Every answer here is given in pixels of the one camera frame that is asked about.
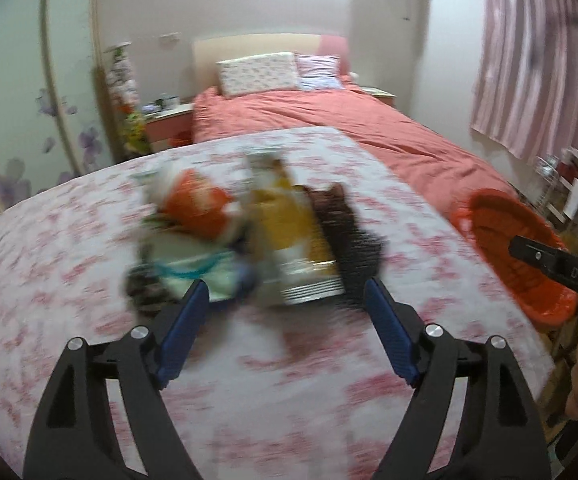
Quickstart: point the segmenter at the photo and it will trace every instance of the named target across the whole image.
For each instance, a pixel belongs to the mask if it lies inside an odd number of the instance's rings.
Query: floral tablecloth
[[[136,322],[122,292],[140,219],[132,180],[165,160],[225,187],[246,177],[246,150],[282,145],[297,183],[342,182],[363,225],[389,240],[383,281],[397,301],[453,336],[505,336],[534,395],[552,363],[493,272],[458,233],[373,156],[332,128],[204,142],[77,178],[0,215],[0,453],[21,473],[38,400],[66,341],[117,338]],[[143,470],[114,381],[114,423],[128,465]],[[210,317],[162,397],[205,478],[370,478],[411,397],[368,316],[332,307]],[[458,430],[458,383],[433,467]]]

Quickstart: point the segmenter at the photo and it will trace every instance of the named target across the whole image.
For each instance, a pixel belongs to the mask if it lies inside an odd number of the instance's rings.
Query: silver bolt
[[[505,348],[505,346],[507,346],[507,341],[505,341],[505,338],[500,337],[499,335],[495,335],[492,337],[492,346],[493,348],[502,350],[503,348]]]
[[[149,329],[142,325],[131,330],[131,337],[134,339],[144,339],[147,335],[149,335]]]
[[[69,350],[80,350],[84,344],[85,342],[82,340],[82,337],[74,337],[73,339],[69,339],[67,348]]]
[[[427,335],[429,337],[440,337],[442,336],[445,331],[443,330],[443,328],[440,325],[427,325],[425,327],[425,332],[427,332]]]

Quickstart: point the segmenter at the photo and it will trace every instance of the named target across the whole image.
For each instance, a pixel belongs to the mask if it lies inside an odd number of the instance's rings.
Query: beige headboard
[[[340,56],[341,66],[347,65],[347,40],[338,36],[319,34],[246,34],[226,36],[194,42],[194,69],[197,91],[218,86],[216,63],[272,52],[298,52],[300,54],[335,54]]]

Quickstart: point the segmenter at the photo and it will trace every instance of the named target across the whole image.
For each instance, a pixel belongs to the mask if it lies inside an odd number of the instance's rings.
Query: plastic laundry basket
[[[576,313],[575,292],[509,256],[509,242],[516,235],[564,248],[560,238],[531,209],[504,192],[481,189],[459,202],[450,220],[492,266],[537,330],[557,328]]]

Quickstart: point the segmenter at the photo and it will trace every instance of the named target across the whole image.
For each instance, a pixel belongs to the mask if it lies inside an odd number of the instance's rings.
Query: white patterned pillow
[[[298,88],[299,76],[293,52],[276,52],[218,62],[225,97]]]

